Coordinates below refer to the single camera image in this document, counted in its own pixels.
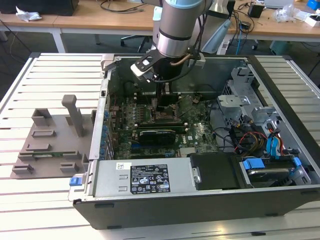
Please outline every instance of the power supply label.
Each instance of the power supply label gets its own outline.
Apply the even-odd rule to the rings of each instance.
[[[167,164],[131,166],[130,192],[132,194],[169,193]]]

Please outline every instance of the wooden desk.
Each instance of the wooden desk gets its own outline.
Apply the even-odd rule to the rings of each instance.
[[[140,5],[141,3],[131,3],[114,1],[110,8],[113,10],[123,10]],[[111,29],[111,30],[153,30],[154,6],[144,5],[140,7],[144,11],[119,14],[109,12],[100,7],[100,2],[95,0],[80,0],[73,16],[58,16],[53,23],[56,28],[80,28],[80,29]]]
[[[237,0],[234,9],[237,10],[240,4],[246,3],[245,0]],[[307,5],[307,0],[295,2],[296,8],[314,13]],[[248,7],[240,10],[243,13],[248,13]],[[320,27],[311,27],[307,23],[297,20],[295,22],[276,22],[272,17],[275,10],[265,9],[260,18],[252,18],[255,26],[252,32],[247,36],[243,34],[241,37],[253,40],[270,40],[270,41],[292,41],[292,42],[320,42]],[[242,13],[239,13],[239,19],[252,23],[250,18]],[[228,34],[224,37],[217,54],[223,55],[226,53],[229,41],[233,38],[236,32],[235,18],[231,18],[231,26],[229,27]]]
[[[237,0],[234,9],[237,10],[238,6],[247,1]],[[295,2],[295,7],[306,12],[314,13],[311,8],[306,6],[307,1]],[[248,13],[248,7],[244,7],[240,10],[243,13]],[[250,35],[270,35],[270,36],[288,36],[292,37],[303,37],[303,38],[319,38],[320,37],[320,27],[311,27],[307,23],[296,20],[296,22],[276,22],[273,18],[273,9],[265,9],[260,18],[253,18],[255,22],[254,29]],[[239,13],[239,19],[241,21],[246,21],[252,23],[250,18],[246,17],[244,14]],[[236,22],[235,18],[232,17],[232,26],[229,28],[229,33],[235,33]]]
[[[247,0],[237,0],[235,9]],[[295,5],[301,10],[311,9],[306,6],[307,1],[296,2]],[[123,10],[137,6],[139,3],[126,2],[126,0],[115,0],[111,8]],[[42,32],[51,33],[59,53],[66,53],[67,48],[63,41],[64,33],[72,34],[95,34],[96,40],[99,34],[115,35],[152,35],[154,7],[145,5],[143,12],[131,14],[112,13],[100,8],[96,0],[79,0],[79,5],[73,16],[43,15],[43,19],[24,22],[19,20],[15,14],[0,14],[12,31],[17,32]],[[273,18],[274,10],[266,9],[260,18],[255,18],[254,30],[248,34],[247,39],[272,40],[272,41],[297,41],[297,42],[320,42],[320,28],[311,27],[305,22],[281,22],[277,23]],[[243,14],[239,14],[242,21],[251,22]],[[223,54],[223,46],[234,35],[236,31],[235,20],[228,30],[218,53]],[[7,31],[5,26],[0,25],[0,31]]]
[[[15,14],[2,14],[0,13],[0,19],[7,26],[19,26],[19,27],[53,27],[54,21],[57,19],[57,15],[41,15],[42,19],[35,21],[22,21]]]
[[[116,0],[111,3],[110,8],[123,10],[138,5],[140,3]],[[66,53],[64,33],[95,34],[96,43],[99,41],[99,34],[151,36],[154,7],[144,5],[141,8],[144,9],[143,12],[118,14],[103,10],[96,0],[79,0],[73,16],[41,15],[41,20],[25,22],[15,14],[0,14],[0,19],[14,32],[51,33],[58,52]],[[0,24],[0,31],[7,30]]]

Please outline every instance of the white paper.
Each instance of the white paper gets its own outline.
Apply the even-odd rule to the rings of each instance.
[[[306,11],[299,11],[297,15],[294,16],[295,19],[305,21],[307,17],[311,16],[312,13],[306,12]]]
[[[39,15],[38,12],[27,12],[27,11],[22,11],[20,10],[17,6],[16,8],[16,16],[20,19],[23,20],[25,22],[29,22],[32,20],[39,20],[42,19],[42,17]]]

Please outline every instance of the black plastic cover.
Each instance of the black plastic cover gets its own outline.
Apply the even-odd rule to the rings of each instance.
[[[0,0],[2,14],[14,14],[16,6],[26,12],[72,16],[79,0]]]
[[[197,168],[201,182],[197,190],[229,190],[247,188],[239,165],[232,152],[204,152],[190,155],[191,166]]]

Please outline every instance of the red wire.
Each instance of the red wire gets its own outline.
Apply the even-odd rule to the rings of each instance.
[[[284,143],[282,141],[282,138],[279,136],[279,134],[277,134],[276,136],[280,139],[280,147],[279,147],[279,149],[280,149],[281,156],[283,156],[284,155]]]
[[[239,141],[239,144],[245,139],[245,136],[247,135],[247,134],[258,134],[258,135],[261,135],[262,137],[264,137],[265,139],[268,139],[267,137],[266,137],[266,135],[264,135],[263,133],[261,133],[261,132],[257,132],[257,131],[249,131],[249,132],[246,132],[243,136],[242,136],[242,138],[240,139],[240,141]]]

